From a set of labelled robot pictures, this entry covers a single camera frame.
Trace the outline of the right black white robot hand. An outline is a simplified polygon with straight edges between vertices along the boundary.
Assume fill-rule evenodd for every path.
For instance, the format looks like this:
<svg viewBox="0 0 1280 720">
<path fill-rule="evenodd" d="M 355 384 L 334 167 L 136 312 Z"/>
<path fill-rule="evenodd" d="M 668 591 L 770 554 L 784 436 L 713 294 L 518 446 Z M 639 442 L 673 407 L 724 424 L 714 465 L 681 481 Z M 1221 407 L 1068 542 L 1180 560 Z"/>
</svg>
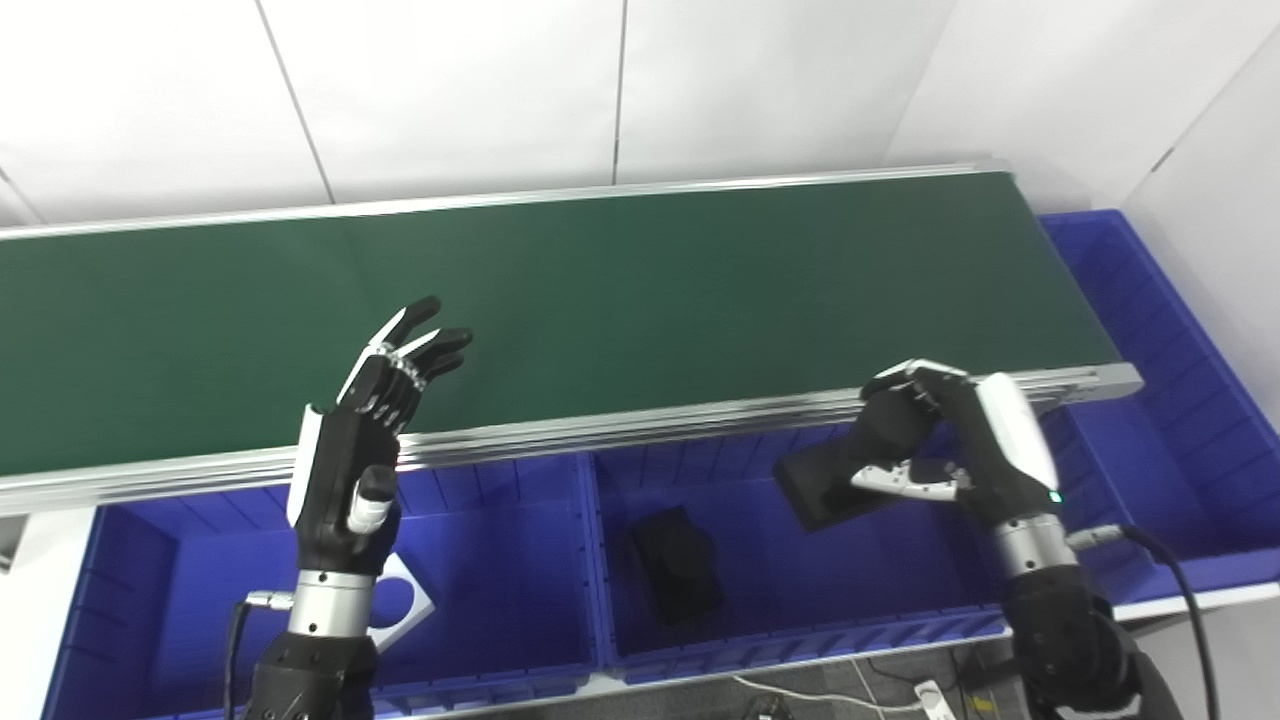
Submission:
<svg viewBox="0 0 1280 720">
<path fill-rule="evenodd" d="M 910 359 L 861 389 L 849 437 L 852 489 L 959 503 L 984 527 L 1061 512 L 1059 474 L 1025 392 Z"/>
</svg>

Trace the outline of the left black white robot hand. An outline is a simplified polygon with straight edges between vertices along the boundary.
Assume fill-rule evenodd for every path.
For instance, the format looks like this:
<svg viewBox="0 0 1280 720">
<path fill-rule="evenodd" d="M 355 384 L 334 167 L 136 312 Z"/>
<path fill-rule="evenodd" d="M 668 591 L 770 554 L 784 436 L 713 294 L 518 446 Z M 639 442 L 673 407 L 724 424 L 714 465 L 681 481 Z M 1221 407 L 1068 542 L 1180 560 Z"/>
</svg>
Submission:
<svg viewBox="0 0 1280 720">
<path fill-rule="evenodd" d="M 401 519 L 401 432 L 474 338 L 467 328 L 413 338 L 440 306 L 426 296 L 394 313 L 360 350 L 335 402 L 305 407 L 285 510 L 301 571 L 383 573 Z"/>
</svg>

